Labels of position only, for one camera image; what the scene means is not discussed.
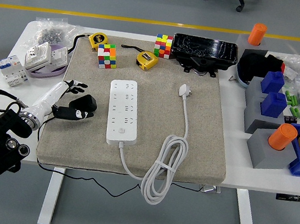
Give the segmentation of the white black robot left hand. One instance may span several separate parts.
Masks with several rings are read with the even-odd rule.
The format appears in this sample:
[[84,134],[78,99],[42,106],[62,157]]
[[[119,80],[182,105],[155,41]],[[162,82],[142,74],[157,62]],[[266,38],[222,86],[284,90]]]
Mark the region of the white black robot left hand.
[[32,130],[40,128],[44,122],[44,117],[50,114],[53,114],[55,118],[65,120],[81,120],[93,117],[93,113],[97,109],[97,102],[91,95],[87,94],[71,101],[68,107],[57,106],[56,104],[64,94],[82,93],[86,87],[88,85],[76,80],[59,82],[39,98],[33,106],[22,110],[19,116]]

